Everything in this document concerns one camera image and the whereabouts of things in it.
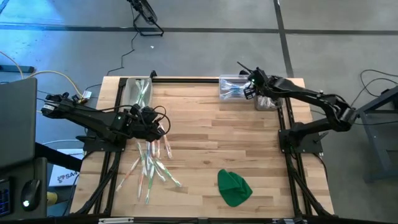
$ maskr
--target wooden table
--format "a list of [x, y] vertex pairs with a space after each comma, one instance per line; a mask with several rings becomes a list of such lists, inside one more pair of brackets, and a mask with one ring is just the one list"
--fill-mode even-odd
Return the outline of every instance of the wooden table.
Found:
[[[97, 108], [114, 106], [120, 77], [104, 77]], [[304, 86], [302, 78], [291, 79]], [[256, 111], [252, 101], [222, 103], [215, 83], [155, 83], [152, 106], [162, 105], [172, 121], [167, 135], [173, 159], [162, 152], [162, 162], [182, 184], [166, 183], [154, 177], [150, 202], [144, 203], [147, 180], [141, 200], [137, 201], [137, 180], [141, 166], [115, 193], [112, 216], [124, 217], [292, 217], [292, 200], [285, 158], [281, 154], [275, 111]], [[312, 120], [308, 104], [292, 99], [296, 121]], [[135, 140], [129, 140], [118, 172], [120, 183], [131, 163], [138, 157]], [[97, 187], [103, 152], [83, 161], [71, 211], [77, 211]], [[325, 172], [320, 161], [303, 154], [307, 184], [314, 196], [333, 213]], [[253, 194], [240, 206], [227, 206], [217, 187], [217, 173], [227, 169], [245, 178]], [[304, 211], [299, 191], [300, 207]], [[108, 190], [104, 191], [104, 209]]]

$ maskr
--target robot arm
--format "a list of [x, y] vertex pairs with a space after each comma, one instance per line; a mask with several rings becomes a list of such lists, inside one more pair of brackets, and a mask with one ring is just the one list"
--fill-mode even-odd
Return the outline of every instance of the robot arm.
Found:
[[250, 72], [248, 80], [252, 82], [252, 86], [244, 90], [247, 99], [253, 98], [254, 95], [266, 96], [273, 100], [290, 97], [319, 106], [325, 112], [324, 119], [307, 124], [295, 123], [291, 127], [286, 140], [293, 146], [298, 146], [308, 134], [330, 129], [339, 132], [348, 131], [356, 119], [355, 109], [338, 95], [308, 90], [282, 77], [268, 77], [258, 67]]
[[41, 112], [53, 119], [67, 119], [94, 131], [100, 139], [116, 143], [126, 138], [145, 139], [152, 142], [160, 139], [164, 130], [159, 127], [158, 113], [146, 106], [130, 106], [124, 111], [96, 110], [68, 98], [69, 94], [47, 95]]

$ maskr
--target wire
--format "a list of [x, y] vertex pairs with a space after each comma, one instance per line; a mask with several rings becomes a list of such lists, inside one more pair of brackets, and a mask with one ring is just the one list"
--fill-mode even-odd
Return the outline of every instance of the wire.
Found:
[[154, 110], [156, 110], [157, 108], [163, 108], [163, 110], [164, 110], [164, 114], [166, 115], [166, 108], [164, 107], [164, 106], [156, 106], [155, 108], [154, 108]]
[[170, 122], [170, 119], [169, 119], [169, 117], [166, 115], [166, 114], [163, 114], [163, 113], [160, 113], [160, 112], [150, 112], [150, 113], [156, 113], [156, 114], [159, 114], [159, 115], [163, 115], [163, 118], [166, 118], [167, 119], [167, 121], [169, 122], [169, 128], [167, 129], [167, 131], [164, 133], [164, 134], [167, 134], [167, 133], [169, 133], [169, 131], [170, 131], [170, 129], [171, 129], [171, 127], [172, 127], [172, 123]]
[[374, 123], [374, 124], [361, 124], [361, 123], [354, 123], [354, 124], [363, 125], [363, 126], [372, 126], [372, 125], [392, 124], [392, 123], [398, 123], [398, 121], [386, 121], [386, 122]]
[[45, 94], [48, 94], [48, 95], [55, 95], [55, 94], [53, 94], [53, 93], [47, 93], [46, 91], [41, 91], [41, 90], [37, 90], [38, 92], [41, 92], [41, 93], [45, 93]]
[[100, 85], [102, 85], [102, 83], [89, 86], [89, 87], [87, 87], [87, 88], [85, 89], [85, 91], [87, 91], [89, 88], [93, 88], [93, 87], [100, 86]]
[[75, 88], [77, 94], [78, 94], [80, 97], [83, 96], [83, 95], [80, 93], [80, 91], [79, 91], [79, 89], [77, 88], [77, 86], [75, 85], [75, 83], [74, 83], [67, 75], [65, 75], [65, 74], [63, 74], [63, 73], [60, 73], [60, 72], [57, 72], [57, 71], [46, 70], [46, 71], [35, 72], [35, 73], [29, 75], [29, 76], [26, 77], [26, 78], [31, 78], [31, 77], [33, 77], [33, 76], [35, 76], [35, 75], [43, 74], [43, 73], [55, 73], [55, 74], [58, 74], [58, 75], [62, 75], [63, 77], [65, 77], [65, 78], [73, 85], [73, 87]]
[[24, 74], [23, 74], [20, 66], [18, 65], [18, 63], [15, 62], [10, 56], [6, 55], [4, 52], [0, 51], [0, 54], [6, 56], [9, 60], [11, 60], [15, 64], [15, 66], [18, 68], [19, 73], [21, 74], [21, 78], [24, 79]]
[[325, 170], [326, 181], [328, 182], [328, 181], [329, 181], [329, 179], [328, 179], [328, 169], [326, 168], [325, 162], [323, 161], [323, 159], [322, 159], [318, 154], [313, 153], [313, 155], [314, 155], [316, 158], [318, 158], [319, 161], [322, 163], [323, 169]]
[[[18, 65], [18, 63], [17, 63], [16, 61], [14, 61], [12, 58], [10, 58], [10, 56], [6, 55], [4, 52], [0, 51], [0, 54], [3, 54], [3, 55], [6, 56], [9, 60], [11, 60], [11, 61], [15, 64], [15, 66], [18, 68], [18, 71], [19, 71], [19, 73], [21, 74], [21, 78], [22, 78], [22, 79], [25, 79], [24, 74], [23, 74], [23, 72], [22, 72], [20, 66]], [[35, 73], [29, 75], [29, 76], [26, 77], [26, 78], [31, 78], [31, 77], [33, 77], [33, 76], [35, 76], [35, 75], [38, 75], [38, 74], [41, 74], [41, 73], [56, 73], [56, 74], [59, 74], [59, 75], [64, 76], [64, 77], [73, 85], [73, 87], [75, 88], [75, 90], [76, 90], [76, 92], [78, 93], [78, 95], [79, 95], [80, 97], [83, 96], [83, 95], [80, 93], [79, 89], [76, 87], [75, 83], [74, 83], [67, 75], [65, 75], [65, 74], [63, 74], [63, 73], [60, 73], [60, 72], [57, 72], [57, 71], [47, 70], [47, 71], [35, 72]]]
[[[380, 73], [380, 74], [387, 75], [387, 76], [390, 76], [390, 77], [398, 77], [398, 75], [390, 74], [390, 73], [387, 73], [387, 72], [381, 72], [381, 71], [375, 70], [375, 69], [365, 69], [359, 74], [359, 77], [361, 79], [362, 85], [364, 87], [365, 87], [365, 83], [363, 82], [363, 74], [365, 72], [376, 72], [376, 73]], [[370, 95], [378, 97], [377, 95], [372, 94], [366, 87], [365, 87], [365, 89], [366, 89], [367, 93], [369, 93]]]
[[75, 186], [76, 180], [77, 180], [77, 178], [79, 177], [79, 175], [80, 175], [80, 174], [78, 174], [78, 175], [75, 177], [75, 181], [73, 181], [72, 189], [71, 189], [71, 191], [70, 191], [70, 195], [69, 195], [69, 199], [68, 199], [68, 203], [67, 203], [67, 207], [65, 208], [65, 211], [63, 211], [62, 216], [65, 216], [65, 214], [67, 213], [67, 210], [68, 210], [68, 208], [69, 208], [70, 202], [72, 201], [72, 197], [73, 197], [73, 195], [75, 194], [75, 191], [73, 190], [73, 187]]
[[[132, 4], [130, 4], [130, 8], [131, 8], [132, 19], [134, 20], [135, 18], [134, 18], [134, 12], [133, 12], [133, 10], [132, 10]], [[131, 50], [130, 50], [128, 53], [122, 55], [120, 67], [119, 67], [119, 68], [112, 69], [112, 70], [109, 70], [109, 71], [106, 73], [106, 76], [108, 76], [109, 73], [111, 73], [111, 72], [114, 72], [114, 71], [117, 71], [117, 70], [120, 70], [120, 69], [124, 68], [124, 66], [123, 66], [123, 57], [124, 57], [124, 56], [127, 56], [127, 55], [131, 54], [131, 52], [135, 51], [134, 47], [132, 46], [132, 41], [137, 37], [137, 35], [138, 35], [138, 32], [137, 32], [136, 35], [131, 39]]]
[[78, 142], [80, 142], [80, 141], [77, 140], [77, 139], [65, 139], [65, 140], [56, 140], [56, 141], [46, 142], [46, 143], [43, 143], [42, 145], [45, 146], [45, 145], [47, 145], [47, 144], [52, 144], [52, 143], [57, 143], [57, 142], [71, 142], [71, 141], [78, 141]]
[[366, 87], [368, 87], [372, 82], [374, 82], [374, 81], [376, 81], [376, 80], [386, 80], [386, 81], [389, 81], [389, 82], [392, 82], [392, 83], [395, 83], [396, 85], [398, 85], [398, 83], [397, 82], [394, 82], [394, 81], [392, 81], [392, 80], [390, 80], [390, 79], [388, 79], [388, 78], [375, 78], [375, 79], [373, 79], [372, 81], [370, 81], [368, 84], [366, 84], [366, 85], [364, 85], [364, 87], [363, 87], [363, 89], [358, 93], [358, 95], [356, 95], [356, 97], [355, 97], [355, 99], [353, 100], [353, 102], [351, 103], [351, 107], [354, 105], [354, 103], [355, 103], [355, 101], [359, 98], [359, 96], [361, 95], [361, 93], [364, 91], [364, 90], [368, 90]]

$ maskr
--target black desk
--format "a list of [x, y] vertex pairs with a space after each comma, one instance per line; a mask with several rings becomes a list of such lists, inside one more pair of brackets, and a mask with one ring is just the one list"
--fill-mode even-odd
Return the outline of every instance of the black desk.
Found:
[[[0, 177], [10, 178], [11, 189], [11, 214], [0, 217], [0, 220], [19, 220], [30, 218], [44, 218], [47, 216], [47, 159], [37, 158], [33, 161], [25, 162], [16, 167], [5, 169], [0, 172]], [[31, 211], [26, 212], [20, 203], [21, 191], [28, 180], [40, 180], [40, 203], [39, 206]]]

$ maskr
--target green cloth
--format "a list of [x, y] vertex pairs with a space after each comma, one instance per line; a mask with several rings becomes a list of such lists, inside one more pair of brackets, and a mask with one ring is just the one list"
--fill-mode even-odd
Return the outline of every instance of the green cloth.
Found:
[[224, 169], [218, 172], [218, 190], [224, 201], [231, 207], [242, 204], [253, 193], [241, 176]]

